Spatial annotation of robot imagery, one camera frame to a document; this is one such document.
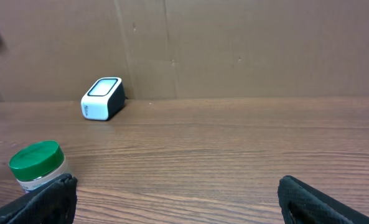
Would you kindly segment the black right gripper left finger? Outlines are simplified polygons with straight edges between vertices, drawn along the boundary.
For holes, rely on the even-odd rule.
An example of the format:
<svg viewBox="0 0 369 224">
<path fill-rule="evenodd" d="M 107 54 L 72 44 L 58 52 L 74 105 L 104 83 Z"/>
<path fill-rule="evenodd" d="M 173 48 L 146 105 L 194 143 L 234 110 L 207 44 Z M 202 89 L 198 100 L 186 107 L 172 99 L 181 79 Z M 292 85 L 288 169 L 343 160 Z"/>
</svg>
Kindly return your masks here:
<svg viewBox="0 0 369 224">
<path fill-rule="evenodd" d="M 71 224 L 77 205 L 76 177 L 62 174 L 0 208 L 0 224 Z"/>
</svg>

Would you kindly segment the green lid jar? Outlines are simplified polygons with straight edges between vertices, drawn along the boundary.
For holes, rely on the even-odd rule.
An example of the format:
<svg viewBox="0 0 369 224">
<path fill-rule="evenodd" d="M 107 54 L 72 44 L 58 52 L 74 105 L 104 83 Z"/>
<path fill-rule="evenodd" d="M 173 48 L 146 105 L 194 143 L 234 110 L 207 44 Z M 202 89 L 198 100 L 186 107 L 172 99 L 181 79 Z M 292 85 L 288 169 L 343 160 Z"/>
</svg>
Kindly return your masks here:
<svg viewBox="0 0 369 224">
<path fill-rule="evenodd" d="M 62 174 L 74 176 L 59 143 L 47 140 L 33 143 L 13 155 L 9 168 L 25 193 Z"/>
</svg>

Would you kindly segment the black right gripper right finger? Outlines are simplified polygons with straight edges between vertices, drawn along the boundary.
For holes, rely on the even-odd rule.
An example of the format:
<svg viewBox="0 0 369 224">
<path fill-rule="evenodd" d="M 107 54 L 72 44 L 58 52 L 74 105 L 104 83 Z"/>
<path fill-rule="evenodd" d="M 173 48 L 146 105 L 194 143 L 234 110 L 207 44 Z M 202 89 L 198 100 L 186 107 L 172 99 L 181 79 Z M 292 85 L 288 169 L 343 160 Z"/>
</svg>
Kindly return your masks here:
<svg viewBox="0 0 369 224">
<path fill-rule="evenodd" d="M 285 224 L 369 224 L 369 217 L 287 175 L 279 181 L 279 206 Z"/>
</svg>

